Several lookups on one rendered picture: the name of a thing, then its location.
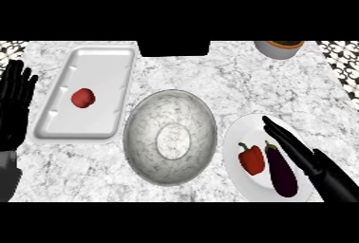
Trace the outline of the black appliance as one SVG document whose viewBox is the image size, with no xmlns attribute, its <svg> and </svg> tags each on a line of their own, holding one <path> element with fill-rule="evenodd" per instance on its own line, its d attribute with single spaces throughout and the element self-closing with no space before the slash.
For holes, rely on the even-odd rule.
<svg viewBox="0 0 359 243">
<path fill-rule="evenodd" d="M 144 57 L 206 56 L 210 41 L 139 41 Z"/>
</svg>

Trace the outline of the white round plate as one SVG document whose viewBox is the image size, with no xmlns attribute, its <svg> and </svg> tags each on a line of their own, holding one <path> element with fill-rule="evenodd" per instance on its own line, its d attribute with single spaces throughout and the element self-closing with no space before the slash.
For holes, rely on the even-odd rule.
<svg viewBox="0 0 359 243">
<path fill-rule="evenodd" d="M 232 183 L 235 185 L 235 188 L 250 201 L 308 201 L 314 192 L 312 182 L 308 179 L 302 169 L 291 161 L 290 156 L 283 149 L 278 141 L 265 132 L 263 126 L 263 114 L 250 114 L 235 121 L 228 131 L 224 144 L 224 157 Z M 241 142 L 247 145 L 249 148 L 257 145 L 262 152 L 265 152 L 265 146 L 268 142 L 278 148 L 297 179 L 299 189 L 297 194 L 293 197 L 281 196 L 275 190 L 271 181 L 268 159 L 263 159 L 265 168 L 259 174 L 252 176 L 250 173 L 246 171 L 238 158 L 238 155 L 246 151 L 244 147 L 238 145 Z"/>
</svg>

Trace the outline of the dark purple eggplant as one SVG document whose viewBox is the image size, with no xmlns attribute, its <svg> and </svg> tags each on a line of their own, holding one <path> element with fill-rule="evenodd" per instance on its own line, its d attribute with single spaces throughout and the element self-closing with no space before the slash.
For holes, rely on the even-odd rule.
<svg viewBox="0 0 359 243">
<path fill-rule="evenodd" d="M 283 197 L 293 197 L 299 190 L 296 175 L 278 147 L 269 141 L 265 142 L 265 153 L 275 191 Z"/>
</svg>

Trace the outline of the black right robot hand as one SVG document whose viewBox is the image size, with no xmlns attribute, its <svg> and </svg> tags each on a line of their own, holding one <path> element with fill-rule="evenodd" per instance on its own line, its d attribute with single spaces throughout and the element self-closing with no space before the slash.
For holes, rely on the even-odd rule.
<svg viewBox="0 0 359 243">
<path fill-rule="evenodd" d="M 263 130 L 280 142 L 325 202 L 359 202 L 359 185 L 320 149 L 311 150 L 294 134 L 263 116 Z"/>
</svg>

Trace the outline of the grey pot with orange rim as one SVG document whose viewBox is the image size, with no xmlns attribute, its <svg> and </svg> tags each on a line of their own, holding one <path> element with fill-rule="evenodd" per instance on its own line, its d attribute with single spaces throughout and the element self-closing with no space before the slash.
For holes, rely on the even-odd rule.
<svg viewBox="0 0 359 243">
<path fill-rule="evenodd" d="M 260 51 L 260 53 L 266 57 L 277 59 L 277 60 L 290 59 L 296 55 L 303 44 L 305 44 L 303 41 L 300 41 L 296 45 L 291 45 L 291 46 L 283 45 L 274 41 L 256 41 L 255 42 L 256 48 Z"/>
</svg>

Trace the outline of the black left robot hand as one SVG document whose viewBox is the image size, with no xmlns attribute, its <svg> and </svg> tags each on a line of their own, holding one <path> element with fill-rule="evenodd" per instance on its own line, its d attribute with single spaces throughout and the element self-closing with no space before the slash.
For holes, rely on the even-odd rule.
<svg viewBox="0 0 359 243">
<path fill-rule="evenodd" d="M 11 60 L 0 78 L 0 152 L 15 151 L 26 140 L 37 81 L 24 62 Z"/>
</svg>

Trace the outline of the red bell pepper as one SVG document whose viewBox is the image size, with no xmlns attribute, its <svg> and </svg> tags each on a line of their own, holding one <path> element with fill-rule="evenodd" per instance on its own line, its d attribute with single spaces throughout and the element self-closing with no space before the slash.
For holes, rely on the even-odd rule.
<svg viewBox="0 0 359 243">
<path fill-rule="evenodd" d="M 249 147 L 244 142 L 238 144 L 244 151 L 238 154 L 240 164 L 247 173 L 255 176 L 265 169 L 263 152 L 257 145 Z"/>
</svg>

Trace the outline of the red tomato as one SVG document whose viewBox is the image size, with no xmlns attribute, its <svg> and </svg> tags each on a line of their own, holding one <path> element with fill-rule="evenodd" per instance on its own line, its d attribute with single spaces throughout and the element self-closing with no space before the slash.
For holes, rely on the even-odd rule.
<svg viewBox="0 0 359 243">
<path fill-rule="evenodd" d="M 89 88 L 79 89 L 71 95 L 71 102 L 79 108 L 88 108 L 96 101 L 96 95 Z"/>
</svg>

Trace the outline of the marble grey bowl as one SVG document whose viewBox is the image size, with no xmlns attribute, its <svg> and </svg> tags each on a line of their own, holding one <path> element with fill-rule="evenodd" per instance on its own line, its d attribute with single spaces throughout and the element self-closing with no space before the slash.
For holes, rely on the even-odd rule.
<svg viewBox="0 0 359 243">
<path fill-rule="evenodd" d="M 206 170 L 216 144 L 216 120 L 194 94 L 164 90 L 139 102 L 125 126 L 125 155 L 144 180 L 187 183 Z"/>
</svg>

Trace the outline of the white rectangular tray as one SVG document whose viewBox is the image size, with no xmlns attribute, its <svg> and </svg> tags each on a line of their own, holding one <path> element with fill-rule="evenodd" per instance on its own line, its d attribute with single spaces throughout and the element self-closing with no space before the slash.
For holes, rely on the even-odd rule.
<svg viewBox="0 0 359 243">
<path fill-rule="evenodd" d="M 133 46 L 83 46 L 70 52 L 34 122 L 40 143 L 107 143 L 125 116 Z"/>
</svg>

